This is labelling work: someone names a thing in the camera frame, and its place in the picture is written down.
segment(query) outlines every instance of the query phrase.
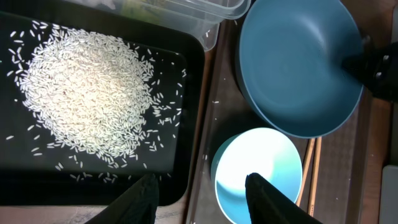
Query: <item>plastic container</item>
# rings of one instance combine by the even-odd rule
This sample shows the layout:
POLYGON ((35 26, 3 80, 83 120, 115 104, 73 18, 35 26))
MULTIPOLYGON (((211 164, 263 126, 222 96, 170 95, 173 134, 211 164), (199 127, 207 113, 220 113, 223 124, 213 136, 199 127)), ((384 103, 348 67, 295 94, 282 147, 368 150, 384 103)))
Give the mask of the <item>plastic container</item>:
POLYGON ((65 0, 179 30, 196 37, 205 50, 215 46, 219 23, 237 19, 251 0, 65 0))

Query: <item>pile of rice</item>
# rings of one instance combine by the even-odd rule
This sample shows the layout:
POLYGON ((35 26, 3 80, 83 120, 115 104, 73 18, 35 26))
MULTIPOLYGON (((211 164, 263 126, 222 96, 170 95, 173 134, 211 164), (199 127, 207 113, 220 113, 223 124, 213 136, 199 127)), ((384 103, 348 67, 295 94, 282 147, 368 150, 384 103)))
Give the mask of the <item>pile of rice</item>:
POLYGON ((23 104, 56 141, 107 162, 134 157, 146 137, 143 114, 152 102, 153 66, 122 39, 54 28, 22 74, 23 104))

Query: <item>wooden table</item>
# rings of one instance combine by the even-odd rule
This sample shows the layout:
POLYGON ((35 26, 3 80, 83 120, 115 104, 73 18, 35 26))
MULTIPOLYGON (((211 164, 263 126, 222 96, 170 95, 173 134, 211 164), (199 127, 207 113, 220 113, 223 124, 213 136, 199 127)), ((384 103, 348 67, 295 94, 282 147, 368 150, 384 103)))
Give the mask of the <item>wooden table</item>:
MULTIPOLYGON (((342 0, 353 15, 358 26, 374 40, 376 47, 389 44, 391 39, 392 10, 394 0, 342 0)), ((208 83, 212 70, 214 50, 206 53, 203 84, 208 83)), ((206 85, 202 88, 201 106, 206 98, 206 85)), ((378 223, 381 190, 381 172, 389 150, 391 104, 372 99, 368 139, 368 157, 364 176, 363 201, 358 223, 378 223)), ((175 204, 159 207, 156 223, 183 223, 188 204, 188 193, 175 204)), ((0 223, 7 224, 53 224, 84 223, 102 211, 104 207, 0 207, 0 223)))

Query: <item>wooden chopstick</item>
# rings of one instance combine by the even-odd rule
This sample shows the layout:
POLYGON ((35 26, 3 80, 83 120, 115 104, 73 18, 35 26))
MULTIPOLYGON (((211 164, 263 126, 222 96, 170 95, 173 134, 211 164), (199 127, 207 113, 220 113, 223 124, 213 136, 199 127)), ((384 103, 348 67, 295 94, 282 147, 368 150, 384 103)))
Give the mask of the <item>wooden chopstick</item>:
POLYGON ((300 194, 298 195, 298 198, 296 201, 296 205, 298 207, 300 206, 301 197, 303 196, 305 181, 307 179, 308 167, 310 166, 310 161, 311 161, 311 157, 312 157, 312 151, 313 151, 314 144, 315 144, 315 139, 310 139, 308 141, 307 151, 305 153, 305 158, 304 158, 303 181, 301 183, 300 194))
POLYGON ((317 182, 318 182, 318 170, 319 170, 319 160, 321 157, 321 146, 322 137, 317 138, 315 145, 315 155, 313 158, 312 167, 312 179, 311 179, 311 189, 310 189, 310 200, 308 201, 308 214, 313 216, 313 210, 315 207, 315 196, 317 194, 317 182))

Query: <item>teal bowl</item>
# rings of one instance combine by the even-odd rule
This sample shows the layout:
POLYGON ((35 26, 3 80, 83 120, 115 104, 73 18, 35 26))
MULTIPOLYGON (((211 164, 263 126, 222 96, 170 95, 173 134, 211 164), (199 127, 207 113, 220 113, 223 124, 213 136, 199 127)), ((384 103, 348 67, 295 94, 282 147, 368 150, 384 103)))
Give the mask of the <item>teal bowl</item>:
POLYGON ((217 150, 211 181, 221 211, 232 223, 251 223, 246 202, 246 176, 256 172, 292 202, 302 184, 302 164, 292 141, 271 128, 235 135, 217 150))
POLYGON ((251 108, 279 131, 324 136, 359 103, 363 86, 341 63, 361 53, 359 30, 339 0, 256 1, 241 31, 237 81, 251 108))

